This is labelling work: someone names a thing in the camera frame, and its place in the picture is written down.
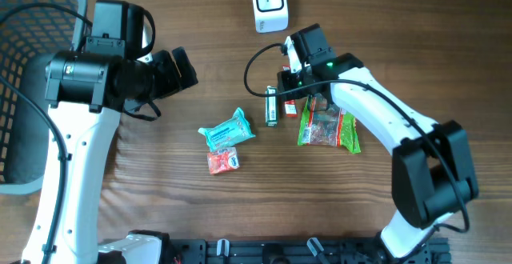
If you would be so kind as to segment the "red coffee stick sachet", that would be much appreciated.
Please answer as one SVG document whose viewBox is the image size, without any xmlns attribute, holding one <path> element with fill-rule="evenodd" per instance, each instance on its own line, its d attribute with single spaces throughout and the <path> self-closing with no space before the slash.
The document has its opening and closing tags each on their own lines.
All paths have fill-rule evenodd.
<svg viewBox="0 0 512 264">
<path fill-rule="evenodd" d="M 284 101 L 283 109 L 285 116 L 288 118 L 296 118 L 298 116 L 295 100 Z"/>
</svg>

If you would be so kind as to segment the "green white gum pack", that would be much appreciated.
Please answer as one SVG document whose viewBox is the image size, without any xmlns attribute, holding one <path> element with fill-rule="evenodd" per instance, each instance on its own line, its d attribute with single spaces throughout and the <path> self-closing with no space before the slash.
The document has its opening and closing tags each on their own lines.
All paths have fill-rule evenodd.
<svg viewBox="0 0 512 264">
<path fill-rule="evenodd" d="M 277 88 L 268 86 L 266 88 L 266 94 L 271 94 L 271 97 L 266 97 L 266 125 L 268 127 L 274 127 L 278 124 L 278 103 L 275 97 Z"/>
</svg>

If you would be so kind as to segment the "green candy bag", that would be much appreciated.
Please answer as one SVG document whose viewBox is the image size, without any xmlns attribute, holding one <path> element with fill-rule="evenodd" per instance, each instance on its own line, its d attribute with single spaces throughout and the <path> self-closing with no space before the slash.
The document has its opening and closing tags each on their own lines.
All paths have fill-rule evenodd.
<svg viewBox="0 0 512 264">
<path fill-rule="evenodd" d="M 299 146 L 345 147 L 352 154 L 361 152 L 355 116 L 320 94 L 309 96 L 302 112 Z"/>
</svg>

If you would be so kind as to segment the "teal tissue pack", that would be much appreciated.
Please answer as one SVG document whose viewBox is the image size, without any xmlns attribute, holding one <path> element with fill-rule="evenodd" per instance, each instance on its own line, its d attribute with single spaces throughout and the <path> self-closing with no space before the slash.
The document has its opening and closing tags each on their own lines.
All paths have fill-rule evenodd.
<svg viewBox="0 0 512 264">
<path fill-rule="evenodd" d="M 210 152 L 229 148 L 255 137 L 240 107 L 235 110 L 231 119 L 213 128 L 199 128 L 198 132 L 206 138 Z"/>
</svg>

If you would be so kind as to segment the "orange snack packet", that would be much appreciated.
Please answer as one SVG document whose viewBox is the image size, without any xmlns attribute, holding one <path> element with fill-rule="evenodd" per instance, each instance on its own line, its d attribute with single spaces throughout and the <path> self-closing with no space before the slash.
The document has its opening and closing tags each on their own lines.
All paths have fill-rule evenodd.
<svg viewBox="0 0 512 264">
<path fill-rule="evenodd" d="M 240 167 L 235 147 L 228 147 L 208 153 L 207 162 L 209 172 L 212 175 L 222 174 Z"/>
</svg>

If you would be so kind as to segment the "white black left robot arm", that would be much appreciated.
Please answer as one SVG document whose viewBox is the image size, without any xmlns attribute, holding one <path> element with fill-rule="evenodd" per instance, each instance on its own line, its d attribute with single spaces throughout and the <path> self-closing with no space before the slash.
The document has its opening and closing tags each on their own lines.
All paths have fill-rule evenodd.
<svg viewBox="0 0 512 264">
<path fill-rule="evenodd" d="M 100 244 L 98 206 L 106 160 L 121 117 L 139 117 L 197 83 L 183 48 L 154 52 L 144 42 L 149 11 L 124 1 L 96 2 L 91 32 L 46 65 L 42 118 L 50 129 L 46 169 L 24 263 L 166 263 L 169 235 L 136 230 Z"/>
</svg>

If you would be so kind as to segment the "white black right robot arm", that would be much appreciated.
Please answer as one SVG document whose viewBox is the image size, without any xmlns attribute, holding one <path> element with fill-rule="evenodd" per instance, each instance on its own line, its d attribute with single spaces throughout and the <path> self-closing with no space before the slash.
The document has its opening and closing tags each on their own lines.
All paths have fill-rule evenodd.
<svg viewBox="0 0 512 264">
<path fill-rule="evenodd" d="M 468 137 L 456 121 L 440 124 L 410 108 L 350 53 L 338 55 L 318 24 L 286 38 L 290 68 L 278 73 L 286 100 L 321 94 L 359 120 L 392 157 L 396 212 L 380 233 L 390 260 L 419 252 L 446 220 L 479 195 Z"/>
</svg>

